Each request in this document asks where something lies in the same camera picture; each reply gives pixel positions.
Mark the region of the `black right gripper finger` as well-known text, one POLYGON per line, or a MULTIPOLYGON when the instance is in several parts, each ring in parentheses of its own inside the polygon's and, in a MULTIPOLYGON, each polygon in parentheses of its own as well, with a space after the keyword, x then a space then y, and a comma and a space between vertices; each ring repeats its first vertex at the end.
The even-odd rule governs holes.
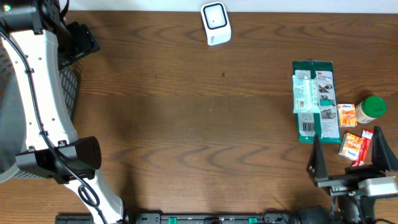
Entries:
POLYGON ((329 179, 322 145, 318 135, 314 135, 313 148, 308 161, 307 172, 314 182, 324 182, 329 179))
POLYGON ((383 172, 397 172, 397 157, 389 147, 382 130, 375 126, 371 162, 383 172))

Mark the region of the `red white snack stick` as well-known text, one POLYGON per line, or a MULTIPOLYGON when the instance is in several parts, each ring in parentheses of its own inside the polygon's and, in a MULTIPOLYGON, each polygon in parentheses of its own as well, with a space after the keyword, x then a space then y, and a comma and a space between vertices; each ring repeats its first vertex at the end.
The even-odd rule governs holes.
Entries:
POLYGON ((373 134, 374 134, 374 131, 372 129, 363 129, 362 135, 361 135, 361 138, 363 140, 362 145, 361 145, 361 148, 359 151, 358 158, 355 161, 353 161, 353 163, 351 165, 352 167, 359 167, 359 166, 364 165, 364 162, 366 160, 366 156, 367 156, 370 144, 371 144, 371 140, 373 138, 373 134))

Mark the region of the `orange small box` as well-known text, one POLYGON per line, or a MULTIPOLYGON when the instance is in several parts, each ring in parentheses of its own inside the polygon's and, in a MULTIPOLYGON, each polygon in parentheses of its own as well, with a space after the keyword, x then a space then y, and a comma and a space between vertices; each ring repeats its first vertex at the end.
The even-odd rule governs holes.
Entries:
POLYGON ((363 139, 361 137, 351 133, 346 133, 343 136, 338 154, 346 159, 355 161, 359 157, 362 143, 363 139))
POLYGON ((358 123, 354 104, 338 104, 338 115, 341 128, 353 128, 358 123))

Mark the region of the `green white snack bag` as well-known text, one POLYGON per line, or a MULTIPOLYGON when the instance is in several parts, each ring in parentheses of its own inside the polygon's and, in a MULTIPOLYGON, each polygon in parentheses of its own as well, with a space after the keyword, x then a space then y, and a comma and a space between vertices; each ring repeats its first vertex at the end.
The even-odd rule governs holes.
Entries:
POLYGON ((318 80, 320 103, 320 113, 296 114, 298 141, 311 143, 314 135, 318 135, 322 143, 340 143, 333 63, 316 60, 294 61, 293 69, 293 75, 318 80))

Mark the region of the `green lid spice jar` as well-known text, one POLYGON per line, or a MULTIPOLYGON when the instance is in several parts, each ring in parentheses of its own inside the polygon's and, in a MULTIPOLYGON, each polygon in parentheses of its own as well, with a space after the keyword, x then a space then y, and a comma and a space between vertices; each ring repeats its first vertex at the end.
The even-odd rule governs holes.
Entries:
POLYGON ((357 122, 366 124, 384 115, 386 102, 379 96, 370 96, 355 106, 357 122))

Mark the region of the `light teal wipes packet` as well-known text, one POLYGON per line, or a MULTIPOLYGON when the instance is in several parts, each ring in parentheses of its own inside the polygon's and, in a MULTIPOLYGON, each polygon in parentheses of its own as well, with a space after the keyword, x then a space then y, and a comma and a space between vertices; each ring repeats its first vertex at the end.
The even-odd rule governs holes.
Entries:
POLYGON ((320 113, 318 99, 318 80, 308 77, 292 76, 294 108, 293 113, 320 113))

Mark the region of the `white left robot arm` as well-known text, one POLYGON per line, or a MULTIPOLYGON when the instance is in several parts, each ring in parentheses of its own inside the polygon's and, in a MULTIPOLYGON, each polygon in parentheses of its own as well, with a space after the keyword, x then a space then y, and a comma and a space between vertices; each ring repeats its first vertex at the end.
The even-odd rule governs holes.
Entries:
POLYGON ((10 136, 21 143, 1 151, 1 181, 53 179, 72 190, 88 215, 59 215, 57 223, 128 223, 123 200, 101 173, 101 149, 93 137, 80 138, 72 123, 79 81, 71 64, 99 45, 88 27, 67 23, 58 1, 2 1, 1 40, 16 76, 22 108, 3 112, 19 118, 10 136))

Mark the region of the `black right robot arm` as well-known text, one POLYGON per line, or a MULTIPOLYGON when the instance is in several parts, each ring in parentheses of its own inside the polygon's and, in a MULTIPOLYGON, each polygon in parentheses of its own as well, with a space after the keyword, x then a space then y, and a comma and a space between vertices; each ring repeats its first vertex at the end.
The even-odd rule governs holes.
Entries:
POLYGON ((374 205, 379 199, 397 197, 397 157, 389 147, 382 129, 373 129, 370 165, 348 167, 343 175, 329 175, 319 137, 315 137, 307 172, 316 187, 332 197, 331 209, 321 206, 295 212, 289 223, 377 223, 374 205))

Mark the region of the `white barcode scanner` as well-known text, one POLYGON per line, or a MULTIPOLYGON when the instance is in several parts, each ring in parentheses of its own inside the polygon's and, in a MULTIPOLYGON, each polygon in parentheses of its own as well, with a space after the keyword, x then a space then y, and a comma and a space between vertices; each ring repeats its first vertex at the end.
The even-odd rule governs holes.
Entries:
POLYGON ((232 36, 226 6, 220 2, 211 2, 201 7, 201 19, 209 46, 229 42, 232 36))

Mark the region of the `grey plastic basket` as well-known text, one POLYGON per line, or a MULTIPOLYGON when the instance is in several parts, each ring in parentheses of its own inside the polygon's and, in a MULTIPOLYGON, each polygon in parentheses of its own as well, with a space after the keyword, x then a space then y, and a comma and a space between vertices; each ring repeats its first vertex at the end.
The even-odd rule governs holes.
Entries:
MULTIPOLYGON (((73 119, 78 99, 79 77, 70 67, 59 72, 62 99, 67 117, 73 119)), ((10 179, 40 179, 39 176, 21 171, 16 165, 16 154, 26 150, 25 115, 16 75, 9 55, 1 47, 1 182, 10 179)))

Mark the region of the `black mounting rail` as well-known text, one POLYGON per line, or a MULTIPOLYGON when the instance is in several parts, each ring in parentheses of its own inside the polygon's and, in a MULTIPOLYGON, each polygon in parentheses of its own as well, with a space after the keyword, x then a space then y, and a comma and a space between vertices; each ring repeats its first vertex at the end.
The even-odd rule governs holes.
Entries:
POLYGON ((299 224, 300 219, 289 213, 271 211, 261 215, 207 214, 207 215, 162 215, 141 213, 128 215, 115 223, 130 224, 299 224))

